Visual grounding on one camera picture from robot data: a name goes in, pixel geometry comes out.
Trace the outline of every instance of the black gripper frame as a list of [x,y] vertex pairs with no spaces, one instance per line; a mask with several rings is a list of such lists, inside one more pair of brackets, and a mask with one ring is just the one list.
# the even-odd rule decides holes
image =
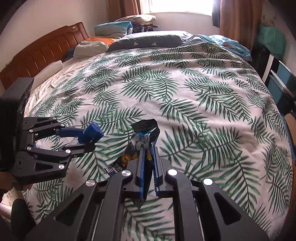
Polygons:
[[65,145],[58,150],[41,149],[35,146],[35,141],[54,136],[62,128],[73,129],[74,127],[65,127],[56,118],[51,117],[23,119],[15,163],[10,169],[20,189],[23,185],[65,177],[72,158],[94,151],[95,144],[92,142]]
[[[125,171],[99,183],[88,180],[33,228],[25,240],[119,241],[124,200],[139,198],[143,151],[139,161],[128,163],[126,170],[131,175]],[[155,153],[162,178],[157,193],[160,198],[173,198],[176,241],[269,240],[218,185],[210,179],[189,180],[182,172],[170,175],[170,162],[159,158],[157,148]]]

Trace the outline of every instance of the blue handle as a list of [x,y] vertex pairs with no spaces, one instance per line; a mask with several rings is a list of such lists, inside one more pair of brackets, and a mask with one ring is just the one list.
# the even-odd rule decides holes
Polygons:
[[104,133],[96,123],[91,123],[85,130],[77,128],[62,128],[56,135],[60,137],[77,137],[80,144],[88,144],[91,141],[93,143],[98,142]]

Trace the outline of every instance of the snack wrapper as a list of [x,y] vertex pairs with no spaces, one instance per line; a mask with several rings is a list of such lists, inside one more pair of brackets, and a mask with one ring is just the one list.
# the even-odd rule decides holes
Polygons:
[[155,146],[160,133],[157,121],[155,119],[141,120],[131,124],[131,127],[134,133],[124,153],[113,163],[105,167],[105,171],[109,176],[125,170],[129,161],[139,158],[141,147],[143,147],[147,151],[147,155],[151,157],[149,147],[150,145]]
[[151,151],[152,148],[155,147],[160,130],[155,119],[141,120],[131,124],[131,127],[133,128],[134,133],[124,153],[113,163],[105,167],[105,171],[112,176],[126,169],[128,162],[139,158],[140,150],[141,148],[144,148],[145,158],[140,178],[140,199],[133,199],[133,203],[140,209],[148,195],[154,167]]

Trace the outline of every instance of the green leaf pattern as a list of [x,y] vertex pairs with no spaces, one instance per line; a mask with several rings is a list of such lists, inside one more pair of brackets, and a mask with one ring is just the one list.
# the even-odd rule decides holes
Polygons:
[[[65,178],[25,192],[37,223],[86,180],[108,178],[104,167],[124,151],[130,124],[155,118],[161,157],[191,179],[212,178],[276,237],[291,196],[291,155],[275,103],[248,63],[207,42],[76,61],[42,90],[42,99],[33,92],[26,111],[67,126],[95,122],[105,136],[93,153],[72,161]],[[49,137],[37,145],[58,149],[71,139]],[[122,240],[174,239],[172,201],[156,198],[153,187],[140,210],[125,201]]]

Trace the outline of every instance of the sunlight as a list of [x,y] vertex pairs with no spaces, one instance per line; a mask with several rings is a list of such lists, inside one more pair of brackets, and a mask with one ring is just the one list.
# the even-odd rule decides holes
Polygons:
[[213,0],[150,0],[151,12],[196,12],[212,15]]

